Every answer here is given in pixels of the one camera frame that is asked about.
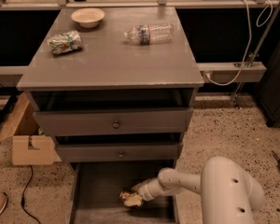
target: speckled floor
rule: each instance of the speckled floor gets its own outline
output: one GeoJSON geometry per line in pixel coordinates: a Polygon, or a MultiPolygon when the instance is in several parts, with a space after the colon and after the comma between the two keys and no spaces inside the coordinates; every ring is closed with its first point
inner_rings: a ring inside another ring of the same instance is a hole
{"type": "MultiPolygon", "coordinates": [[[[199,174],[211,157],[234,160],[265,190],[266,203],[254,214],[255,222],[280,224],[280,172],[271,153],[274,150],[280,156],[280,123],[267,128],[266,118],[250,96],[241,97],[239,105],[235,109],[226,96],[198,96],[176,168],[199,174]]],[[[65,223],[74,179],[69,168],[60,162],[33,168],[26,209],[42,224],[65,223]]],[[[36,223],[21,210],[21,194],[30,174],[29,167],[11,164],[11,139],[0,144],[0,191],[8,196],[0,223],[36,223]]],[[[203,223],[199,195],[185,190],[177,195],[177,206],[182,224],[203,223]]]]}

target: cardboard box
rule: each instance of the cardboard box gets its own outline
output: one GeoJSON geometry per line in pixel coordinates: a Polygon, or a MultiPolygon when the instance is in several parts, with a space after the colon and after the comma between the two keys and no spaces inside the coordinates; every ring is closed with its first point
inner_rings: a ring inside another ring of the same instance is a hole
{"type": "Polygon", "coordinates": [[[0,142],[12,136],[14,165],[50,165],[60,158],[51,137],[38,135],[33,108],[22,93],[0,127],[0,142]]]}

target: white robotic arm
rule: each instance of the white robotic arm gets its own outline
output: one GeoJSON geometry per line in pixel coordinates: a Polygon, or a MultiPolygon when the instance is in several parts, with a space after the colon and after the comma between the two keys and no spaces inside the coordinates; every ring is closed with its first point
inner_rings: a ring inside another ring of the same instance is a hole
{"type": "MultiPolygon", "coordinates": [[[[132,188],[138,200],[151,201],[187,189],[202,196],[203,224],[253,224],[252,211],[264,203],[260,183],[235,162],[214,157],[201,175],[180,173],[164,168],[158,177],[132,188]]],[[[124,202],[129,206],[133,202],[124,202]]]]}

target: desk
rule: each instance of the desk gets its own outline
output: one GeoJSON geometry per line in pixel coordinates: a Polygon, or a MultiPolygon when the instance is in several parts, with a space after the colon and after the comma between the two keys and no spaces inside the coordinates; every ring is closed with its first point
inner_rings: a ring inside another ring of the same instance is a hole
{"type": "Polygon", "coordinates": [[[117,213],[128,223],[139,215],[149,223],[148,210],[170,207],[167,199],[127,214],[119,192],[175,165],[203,79],[173,7],[104,8],[105,18],[94,29],[72,22],[73,11],[61,10],[47,38],[78,30],[83,49],[53,56],[45,39],[18,89],[26,92],[35,120],[53,138],[61,159],[72,167],[83,163],[77,184],[83,194],[71,222],[104,222],[110,218],[105,213],[117,213]],[[126,43],[123,33],[133,26],[164,21],[174,25],[172,42],[126,43]]]}

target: gray tabletop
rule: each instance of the gray tabletop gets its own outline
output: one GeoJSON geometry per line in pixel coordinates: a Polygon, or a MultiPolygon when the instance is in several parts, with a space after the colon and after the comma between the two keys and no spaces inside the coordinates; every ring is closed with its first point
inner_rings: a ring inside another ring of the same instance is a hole
{"type": "Polygon", "coordinates": [[[200,87],[203,79],[174,7],[103,8],[105,18],[85,29],[70,18],[74,8],[62,9],[23,74],[20,91],[88,89],[144,89],[200,87]],[[170,43],[136,46],[123,35],[135,25],[170,22],[170,43]],[[83,49],[53,55],[47,43],[52,35],[77,30],[83,49]]]}

